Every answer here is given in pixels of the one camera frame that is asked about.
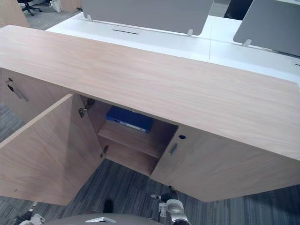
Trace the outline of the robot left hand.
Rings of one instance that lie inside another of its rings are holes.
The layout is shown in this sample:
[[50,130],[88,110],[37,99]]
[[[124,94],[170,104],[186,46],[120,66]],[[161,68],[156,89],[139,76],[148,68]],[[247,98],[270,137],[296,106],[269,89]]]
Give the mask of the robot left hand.
[[43,225],[45,223],[45,219],[34,213],[34,209],[36,208],[38,202],[33,201],[31,207],[21,216],[17,216],[14,220],[15,225]]

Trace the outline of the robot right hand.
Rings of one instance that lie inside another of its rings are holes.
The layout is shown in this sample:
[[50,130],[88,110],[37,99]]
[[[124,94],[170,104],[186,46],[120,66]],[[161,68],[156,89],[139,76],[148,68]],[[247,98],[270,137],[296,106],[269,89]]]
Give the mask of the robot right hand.
[[163,203],[166,203],[168,200],[174,199],[174,200],[178,200],[178,194],[176,192],[176,190],[172,187],[169,186],[169,192],[163,194],[163,195],[150,195],[151,199],[156,199],[159,200]]

